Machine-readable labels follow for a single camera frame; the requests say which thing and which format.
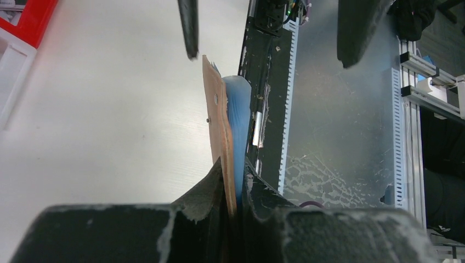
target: white box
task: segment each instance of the white box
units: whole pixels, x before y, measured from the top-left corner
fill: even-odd
[[[0,130],[3,130],[37,50],[0,28]]]

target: black bag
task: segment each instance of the black bag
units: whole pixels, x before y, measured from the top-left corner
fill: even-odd
[[[423,175],[428,228],[465,244],[465,180],[426,169]]]
[[[423,30],[431,25],[436,13],[436,0],[397,0],[389,14],[395,16],[395,26],[400,39],[417,41]]]

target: red object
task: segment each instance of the red object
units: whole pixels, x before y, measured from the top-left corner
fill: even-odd
[[[0,27],[38,48],[58,0],[27,0],[18,25],[0,19]]]

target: white label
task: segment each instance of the white label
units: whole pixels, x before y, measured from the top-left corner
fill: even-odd
[[[15,5],[15,0],[0,0],[0,7],[14,7]]]

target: black cable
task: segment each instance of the black cable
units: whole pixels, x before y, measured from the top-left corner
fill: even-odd
[[[294,3],[294,6],[292,7],[291,9],[291,12],[289,13],[289,15],[287,16],[286,20],[284,20],[283,23],[281,23],[279,25],[278,28],[276,28],[275,30],[279,30],[282,28],[283,25],[285,25],[287,22],[289,22],[289,20],[296,14],[299,12],[299,3],[301,2],[301,0],[297,0],[295,3]]]

